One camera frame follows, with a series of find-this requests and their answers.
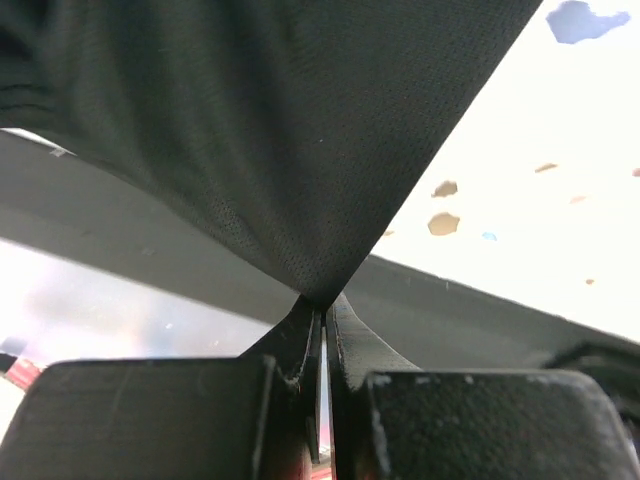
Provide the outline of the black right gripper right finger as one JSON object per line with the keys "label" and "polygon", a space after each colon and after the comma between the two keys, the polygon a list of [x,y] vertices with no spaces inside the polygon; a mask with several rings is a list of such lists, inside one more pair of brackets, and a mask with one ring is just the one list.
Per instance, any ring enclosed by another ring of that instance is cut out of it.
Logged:
{"label": "black right gripper right finger", "polygon": [[423,370],[345,297],[325,317],[337,479],[635,479],[613,402],[568,370]]}

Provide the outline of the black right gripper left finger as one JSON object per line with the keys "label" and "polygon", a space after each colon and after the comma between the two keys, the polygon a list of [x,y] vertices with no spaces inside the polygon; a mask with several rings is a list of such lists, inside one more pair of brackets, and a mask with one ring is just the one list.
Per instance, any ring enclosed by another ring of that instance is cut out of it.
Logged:
{"label": "black right gripper left finger", "polygon": [[320,309],[299,299],[236,358],[61,362],[21,401],[5,479],[307,479]]}

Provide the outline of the black t shirt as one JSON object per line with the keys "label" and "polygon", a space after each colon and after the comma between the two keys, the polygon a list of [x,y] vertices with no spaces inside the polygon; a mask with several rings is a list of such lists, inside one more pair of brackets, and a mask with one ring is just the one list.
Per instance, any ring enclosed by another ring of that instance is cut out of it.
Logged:
{"label": "black t shirt", "polygon": [[5,1],[1,124],[330,304],[535,1]]}

